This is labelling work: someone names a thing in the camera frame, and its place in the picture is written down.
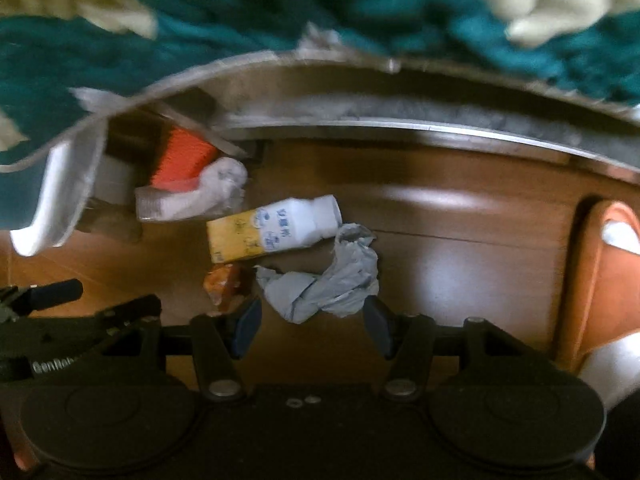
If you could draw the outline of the orange snack wrapper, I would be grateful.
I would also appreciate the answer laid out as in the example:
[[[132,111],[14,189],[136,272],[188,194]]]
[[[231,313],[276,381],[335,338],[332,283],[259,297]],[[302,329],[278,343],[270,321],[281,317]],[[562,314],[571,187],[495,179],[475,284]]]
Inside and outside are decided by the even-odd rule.
[[[215,309],[227,311],[235,297],[241,295],[242,266],[239,263],[218,263],[204,278],[203,288]]]

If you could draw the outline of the grey crumpled paper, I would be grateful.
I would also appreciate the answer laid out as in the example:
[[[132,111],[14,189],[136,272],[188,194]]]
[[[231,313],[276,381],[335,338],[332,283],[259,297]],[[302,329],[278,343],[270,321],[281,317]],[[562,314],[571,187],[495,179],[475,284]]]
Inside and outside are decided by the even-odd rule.
[[[365,226],[345,224],[335,235],[333,260],[323,273],[280,273],[258,266],[257,284],[268,304],[290,323],[303,324],[319,312],[347,318],[380,291],[374,241]]]

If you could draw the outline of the yellow white small bottle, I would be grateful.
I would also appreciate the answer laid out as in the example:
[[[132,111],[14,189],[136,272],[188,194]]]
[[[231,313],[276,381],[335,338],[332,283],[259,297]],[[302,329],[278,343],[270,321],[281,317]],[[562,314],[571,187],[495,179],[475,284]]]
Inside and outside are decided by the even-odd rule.
[[[310,247],[336,235],[343,224],[333,195],[288,198],[207,222],[213,264]]]

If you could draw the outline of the clear plastic wrapper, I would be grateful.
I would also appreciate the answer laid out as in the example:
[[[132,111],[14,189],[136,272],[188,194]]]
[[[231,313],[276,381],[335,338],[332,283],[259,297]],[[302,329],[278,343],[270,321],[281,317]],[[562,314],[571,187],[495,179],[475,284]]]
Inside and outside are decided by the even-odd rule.
[[[142,222],[212,220],[239,212],[244,202],[248,173],[242,162],[221,157],[194,179],[176,182],[193,186],[189,191],[165,191],[152,186],[137,188],[136,214]]]

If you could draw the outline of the red mesh net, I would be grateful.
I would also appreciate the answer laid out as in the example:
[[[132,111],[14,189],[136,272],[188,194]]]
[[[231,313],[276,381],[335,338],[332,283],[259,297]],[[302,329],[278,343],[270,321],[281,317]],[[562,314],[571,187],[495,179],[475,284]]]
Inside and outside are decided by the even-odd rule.
[[[174,127],[168,133],[150,185],[156,190],[171,193],[195,191],[200,183],[200,174],[218,154],[218,148],[195,132]]]

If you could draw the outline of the teal cream zigzag quilt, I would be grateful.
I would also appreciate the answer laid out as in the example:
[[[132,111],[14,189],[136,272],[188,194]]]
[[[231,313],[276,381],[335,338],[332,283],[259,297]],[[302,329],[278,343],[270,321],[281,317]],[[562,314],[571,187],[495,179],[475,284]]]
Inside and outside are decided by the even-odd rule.
[[[309,25],[379,54],[452,58],[639,101],[639,0],[1,0],[1,225],[29,226],[43,163],[85,116],[188,68],[294,48]]]

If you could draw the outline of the metal bed frame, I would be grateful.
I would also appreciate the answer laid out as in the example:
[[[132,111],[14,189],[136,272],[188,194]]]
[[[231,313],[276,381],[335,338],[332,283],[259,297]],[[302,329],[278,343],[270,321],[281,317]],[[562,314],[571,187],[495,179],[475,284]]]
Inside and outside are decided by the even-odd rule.
[[[195,66],[116,96],[122,114],[188,96],[229,141],[320,138],[416,143],[551,162],[639,181],[635,107],[456,63],[352,52],[264,51]]]

